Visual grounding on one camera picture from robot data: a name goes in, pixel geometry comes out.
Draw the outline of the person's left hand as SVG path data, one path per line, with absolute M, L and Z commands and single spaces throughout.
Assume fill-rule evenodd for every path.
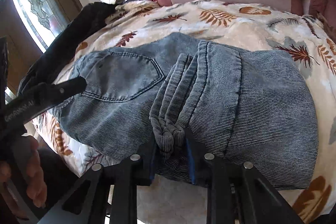
M 31 135 L 22 137 L 22 142 L 29 145 L 29 156 L 25 159 L 25 173 L 27 176 L 27 197 L 35 207 L 45 207 L 47 199 L 47 186 L 44 181 L 44 173 L 38 153 L 39 143 Z M 14 196 L 8 189 L 7 182 L 11 178 L 11 168 L 5 161 L 1 161 L 1 197 L 10 209 L 11 213 L 20 220 L 29 219 L 26 212 L 22 210 Z

